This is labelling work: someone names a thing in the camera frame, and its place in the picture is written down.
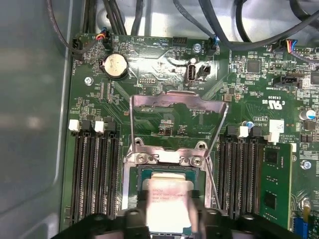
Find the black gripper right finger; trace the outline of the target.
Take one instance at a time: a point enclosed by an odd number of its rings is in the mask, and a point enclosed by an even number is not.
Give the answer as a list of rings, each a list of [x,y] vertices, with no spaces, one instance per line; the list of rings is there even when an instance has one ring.
[[[293,232],[256,215],[231,219],[220,210],[205,208],[193,191],[193,232],[197,239],[299,239]]]

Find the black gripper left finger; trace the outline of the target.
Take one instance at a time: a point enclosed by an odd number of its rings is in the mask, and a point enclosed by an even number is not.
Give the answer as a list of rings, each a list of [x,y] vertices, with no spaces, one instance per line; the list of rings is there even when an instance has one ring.
[[[57,239],[148,239],[146,206],[149,192],[138,193],[137,207],[120,211],[114,219],[92,214],[59,232]]]

